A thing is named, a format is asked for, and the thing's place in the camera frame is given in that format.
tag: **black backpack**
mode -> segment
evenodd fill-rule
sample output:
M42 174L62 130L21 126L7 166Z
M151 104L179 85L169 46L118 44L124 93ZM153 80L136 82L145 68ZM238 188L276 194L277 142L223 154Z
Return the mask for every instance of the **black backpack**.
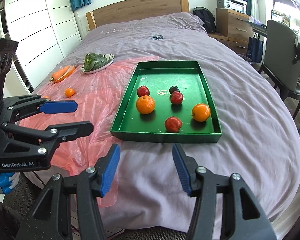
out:
M216 25L214 23L215 18L211 11L204 7L196 7L193 9L193 14L197 15L201 20L203 20L203 27L206 29L207 33L215 33L217 31Z

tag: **headboard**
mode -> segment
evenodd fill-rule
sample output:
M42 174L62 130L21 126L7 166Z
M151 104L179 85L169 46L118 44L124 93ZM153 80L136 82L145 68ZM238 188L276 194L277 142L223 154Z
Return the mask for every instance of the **headboard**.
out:
M188 0L126 0L87 12L90 30L108 23L120 23L189 12Z

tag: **red fruit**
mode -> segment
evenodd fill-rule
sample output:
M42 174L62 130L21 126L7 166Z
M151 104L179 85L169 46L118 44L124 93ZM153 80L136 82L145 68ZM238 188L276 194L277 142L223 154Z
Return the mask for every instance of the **red fruit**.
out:
M137 89L137 95L138 97L149 96L150 91L146 86L141 86Z
M177 133L179 132L181 126L182 126L182 122L179 118L172 116L169 117L165 122L164 122L164 126L166 127L168 132L174 132Z
M183 100L183 94L180 92L174 91L170 96L170 102L174 105L180 105Z

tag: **tangerine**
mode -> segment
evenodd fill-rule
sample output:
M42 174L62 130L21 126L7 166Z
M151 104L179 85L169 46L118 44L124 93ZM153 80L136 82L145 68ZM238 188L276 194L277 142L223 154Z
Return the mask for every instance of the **tangerine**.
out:
M65 90L66 97L72 97L75 94L75 91L72 88L67 88Z
M195 119L196 121L204 122L209 118L211 111L210 111L209 106L207 106L206 104L200 103L200 104L195 105L192 108L191 114L192 114L192 118Z
M151 96L141 96L136 102L136 107L140 114L150 114L155 107L154 99Z

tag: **tray rim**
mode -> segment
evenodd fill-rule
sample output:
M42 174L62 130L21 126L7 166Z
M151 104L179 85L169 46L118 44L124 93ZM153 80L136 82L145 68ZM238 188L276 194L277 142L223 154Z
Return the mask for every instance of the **tray rim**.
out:
M119 107L118 107L117 112L116 112L116 114L115 114L115 117L114 117L114 119L113 119L111 128L110 128L110 130L109 130L110 133L112 134L112 133L114 132L114 133L124 133L124 134L152 134L152 135L174 135L174 136L181 136L181 135L203 136L203 135L205 135L205 136L219 136L219 138L220 138L220 137L222 136L223 133L222 133L222 128L221 128L221 124L220 124L218 112L217 112L216 105L215 105L215 103L214 103L213 97L212 97L212 95L211 95L210 87L209 87L209 85L208 85L208 83L207 83L207 80L206 80L204 74L203 74L203 70L202 70L202 68L201 68L201 66L200 66L200 64L199 64L199 62L196 61L196 60L159 60L159 61L196 62L196 63L198 64L199 69L200 69L200 71L201 71L201 73L202 73L202 77L203 77L203 79L204 79L204 81L205 81L205 83L206 83L206 85L207 85L207 87L208 87L208 92L209 92L209 94L210 94L210 98L211 98L211 100L212 100L212 104L213 104L213 107L214 107L215 112L216 112L216 117L217 117L217 122L218 122L218 127L219 127L219 129L220 129L220 132L217 132L217 133L197 133L197 134L193 134L193 133L182 133L182 134L179 134L179 133L168 133L168 132L166 132L166 133L157 133L157 132L132 132L132 131L113 130L114 122L115 122L115 120L116 120L116 118L117 118L117 115L118 115L118 113L119 113L119 109L120 109L120 107L121 107L121 105L122 105L123 99L124 99L124 97L125 97L125 95L126 95L127 89L128 89L128 87L129 87L129 85L130 85L130 82L131 82L131 80L132 80L132 78L133 78L135 72L141 70L140 67L139 67L139 69L138 69L139 63L144 63L144 62L156 62L156 61L141 61L141 62L138 62L138 63L137 63L137 66L136 66L135 70L133 71L133 73L132 73L132 75L131 75L131 77L130 77L130 80L129 80L128 84L127 84L127 88L126 88L126 90L125 90L125 92L124 92L124 94L123 94L123 96L122 96L121 102L120 102L120 104L119 104Z

